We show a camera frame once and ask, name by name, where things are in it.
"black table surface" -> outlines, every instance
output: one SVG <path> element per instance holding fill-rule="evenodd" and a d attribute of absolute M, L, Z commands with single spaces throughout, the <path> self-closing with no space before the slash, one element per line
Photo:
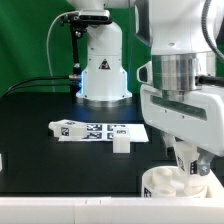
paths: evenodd
<path fill-rule="evenodd" d="M 50 121 L 144 124 L 140 96 L 115 108 L 72 103 L 69 93 L 16 93 L 0 100 L 0 196 L 138 197 L 143 173 L 176 165 L 165 155 L 160 132 L 145 125 L 147 143 L 131 143 L 130 154 L 114 154 L 112 142 L 58 142 Z M 224 183 L 224 162 L 212 169 Z"/>

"cable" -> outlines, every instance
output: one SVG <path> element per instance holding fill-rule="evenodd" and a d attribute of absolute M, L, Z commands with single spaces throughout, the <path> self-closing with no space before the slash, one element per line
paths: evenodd
<path fill-rule="evenodd" d="M 130 58 L 129 58 L 129 66 L 128 66 L 128 83 L 130 84 L 130 76 L 131 76 L 131 68 L 132 68 L 132 60 L 133 60 L 133 26 L 132 26 L 132 10 L 131 10 L 131 0 L 128 1 L 128 6 L 129 6 L 129 27 L 130 27 Z"/>
<path fill-rule="evenodd" d="M 26 86 L 18 86 L 18 87 L 15 87 L 13 89 L 9 89 L 7 90 L 1 97 L 0 99 L 6 97 L 9 93 L 15 91 L 15 90 L 18 90 L 18 89 L 22 89 L 22 88 L 31 88 L 31 87 L 49 87 L 49 86 L 69 86 L 68 83 L 66 84 L 40 84 L 40 85 L 26 85 Z"/>
<path fill-rule="evenodd" d="M 200 75 L 196 76 L 196 85 L 214 85 L 224 87 L 224 78 Z"/>
<path fill-rule="evenodd" d="M 18 87 L 22 84 L 28 83 L 28 82 L 34 82 L 34 81 L 47 81 L 47 80 L 69 80 L 68 76 L 55 76 L 55 77 L 35 77 L 32 79 L 27 79 L 21 82 L 18 82 L 14 84 L 13 86 L 9 87 L 8 90 L 13 89 L 15 87 Z"/>
<path fill-rule="evenodd" d="M 207 17 L 208 17 L 208 11 L 209 11 L 211 2 L 212 2 L 212 0 L 206 0 L 204 7 L 203 7 L 202 18 L 201 18 L 202 32 L 203 32 L 204 38 L 205 38 L 207 44 L 209 45 L 209 47 L 216 54 L 216 56 L 224 63 L 224 55 L 213 44 L 213 42 L 209 36 L 208 29 L 207 29 Z"/>
<path fill-rule="evenodd" d="M 48 34 L 47 34 L 47 40 L 46 40 L 46 51 L 47 51 L 47 61 L 48 61 L 48 67 L 49 67 L 49 72 L 50 72 L 50 76 L 51 77 L 54 77 L 54 74 L 53 74 L 53 69 L 52 69 L 52 65 L 51 65 L 51 59 L 50 59 L 50 52 L 49 52 L 49 42 L 50 42 L 50 37 L 51 37 L 51 33 L 52 33 L 52 29 L 55 25 L 55 23 L 62 17 L 62 16 L 66 16 L 66 15 L 71 15 L 71 14 L 74 14 L 74 11 L 73 12 L 66 12 L 66 13 L 62 13 L 60 14 L 59 16 L 57 16 L 53 22 L 51 23 L 51 26 L 48 30 Z M 52 89 L 53 89 L 53 92 L 55 92 L 55 88 L 53 86 L 54 82 L 52 82 Z"/>

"green wall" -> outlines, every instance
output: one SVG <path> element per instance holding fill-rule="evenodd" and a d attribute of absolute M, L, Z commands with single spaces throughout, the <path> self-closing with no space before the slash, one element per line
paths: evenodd
<path fill-rule="evenodd" d="M 66 0 L 0 0 L 0 94 L 21 80 L 49 76 L 46 57 L 46 37 L 53 19 L 72 10 Z M 129 71 L 129 90 L 139 92 L 136 80 L 138 67 L 150 60 L 150 49 L 134 34 L 134 10 L 112 9 L 113 19 L 123 30 L 123 67 Z M 79 41 L 82 68 L 86 65 L 86 37 Z M 57 24 L 50 40 L 50 55 L 54 75 L 67 75 L 72 71 L 72 50 L 68 26 Z M 223 64 L 218 63 L 218 75 Z M 57 87 L 57 91 L 68 91 Z M 52 91 L 35 88 L 29 91 Z"/>

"white block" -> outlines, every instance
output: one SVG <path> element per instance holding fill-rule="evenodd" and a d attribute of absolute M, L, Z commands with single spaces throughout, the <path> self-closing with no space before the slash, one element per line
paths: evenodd
<path fill-rule="evenodd" d="M 117 127 L 113 131 L 113 153 L 130 153 L 129 129 Z"/>
<path fill-rule="evenodd" d="M 61 120 L 51 122 L 49 128 L 54 131 L 54 137 L 72 137 L 79 140 L 87 136 L 87 124 L 78 121 Z"/>

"white paper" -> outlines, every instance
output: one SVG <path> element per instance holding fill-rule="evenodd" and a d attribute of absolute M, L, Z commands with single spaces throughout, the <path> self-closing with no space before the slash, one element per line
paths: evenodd
<path fill-rule="evenodd" d="M 87 124 L 87 138 L 78 140 L 83 142 L 113 141 L 113 128 L 126 127 L 129 129 L 131 142 L 148 142 L 148 136 L 143 124 Z M 61 136 L 59 141 L 77 141 L 70 136 Z"/>

